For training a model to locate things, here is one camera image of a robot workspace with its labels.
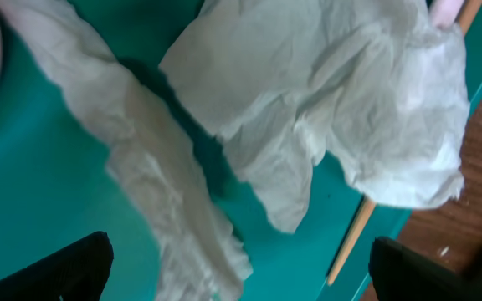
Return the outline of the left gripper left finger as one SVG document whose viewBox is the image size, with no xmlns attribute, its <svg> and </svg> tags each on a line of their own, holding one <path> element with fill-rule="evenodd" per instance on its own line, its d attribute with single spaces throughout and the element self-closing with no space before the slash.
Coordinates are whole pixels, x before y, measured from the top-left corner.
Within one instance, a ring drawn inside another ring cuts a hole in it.
<svg viewBox="0 0 482 301">
<path fill-rule="evenodd" d="M 0 301 L 98 301 L 114 251 L 106 232 L 87 237 L 0 280 Z"/>
</svg>

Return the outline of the teal serving tray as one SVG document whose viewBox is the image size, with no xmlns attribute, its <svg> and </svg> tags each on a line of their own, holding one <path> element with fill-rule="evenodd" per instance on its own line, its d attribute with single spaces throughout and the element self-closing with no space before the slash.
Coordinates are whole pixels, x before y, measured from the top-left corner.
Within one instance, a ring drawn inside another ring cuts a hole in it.
<svg viewBox="0 0 482 301">
<path fill-rule="evenodd" d="M 308 210 L 292 233 L 277 230 L 221 143 L 185 110 L 160 62 L 206 1 L 66 1 L 120 64 L 161 98 L 192 141 L 212 203 L 233 225 L 252 266 L 237 300 L 356 300 L 372 241 L 395 237 L 415 208 L 376 203 L 336 281 L 326 280 L 365 195 L 326 154 L 314 167 Z M 159 300 L 159 246 L 141 211 L 110 174 L 109 148 L 75 119 L 61 89 L 0 11 L 0 280 L 93 232 L 114 251 L 102 300 Z M 482 6 L 464 35 L 469 117 L 482 95 Z"/>
</svg>

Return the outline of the white plastic fork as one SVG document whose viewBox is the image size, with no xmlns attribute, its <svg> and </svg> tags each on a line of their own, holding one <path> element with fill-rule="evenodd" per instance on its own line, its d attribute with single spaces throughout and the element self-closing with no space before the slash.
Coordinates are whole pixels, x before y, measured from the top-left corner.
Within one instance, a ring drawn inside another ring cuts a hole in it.
<svg viewBox="0 0 482 301">
<path fill-rule="evenodd" d="M 429 18 L 433 26 L 437 28 L 448 28 L 454 22 L 464 0 L 433 0 L 428 8 Z"/>
</svg>

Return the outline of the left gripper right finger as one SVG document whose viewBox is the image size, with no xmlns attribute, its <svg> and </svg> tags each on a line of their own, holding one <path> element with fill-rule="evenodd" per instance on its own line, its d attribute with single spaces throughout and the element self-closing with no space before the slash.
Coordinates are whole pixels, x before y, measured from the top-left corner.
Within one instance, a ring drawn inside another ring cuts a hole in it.
<svg viewBox="0 0 482 301">
<path fill-rule="evenodd" d="M 482 300 L 482 276 L 462 278 L 389 237 L 373 242 L 368 271 L 380 301 Z"/>
</svg>

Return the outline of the twisted white napkin lower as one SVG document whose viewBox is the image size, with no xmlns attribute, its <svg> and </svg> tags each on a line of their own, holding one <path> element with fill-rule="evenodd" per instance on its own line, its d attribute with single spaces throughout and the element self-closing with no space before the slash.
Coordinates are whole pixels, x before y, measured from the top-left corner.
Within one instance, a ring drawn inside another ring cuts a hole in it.
<svg viewBox="0 0 482 301">
<path fill-rule="evenodd" d="M 159 246 L 156 298 L 239 299 L 253 271 L 249 257 L 164 101 L 66 1 L 1 1 L 0 11 L 75 119 L 109 148 L 110 174 Z"/>
</svg>

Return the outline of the wooden chopstick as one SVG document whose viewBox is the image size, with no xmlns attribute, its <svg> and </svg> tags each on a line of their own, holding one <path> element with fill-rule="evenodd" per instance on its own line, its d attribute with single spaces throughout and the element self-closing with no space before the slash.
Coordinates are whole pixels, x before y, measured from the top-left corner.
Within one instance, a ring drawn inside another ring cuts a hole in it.
<svg viewBox="0 0 482 301">
<path fill-rule="evenodd" d="M 464 0 L 464 4 L 459 11 L 459 15 L 455 19 L 455 22 L 460 26 L 463 35 L 465 35 L 471 27 L 476 15 L 478 14 L 482 6 L 482 0 Z M 326 284 L 331 286 L 337 279 L 340 271 L 346 263 L 351 251 L 356 245 L 357 240 L 362 234 L 367 222 L 372 215 L 376 203 L 372 201 L 368 196 L 364 196 L 354 220 L 349 226 L 345 240 L 341 245 L 339 252 L 336 255 L 335 261 L 328 274 Z"/>
</svg>

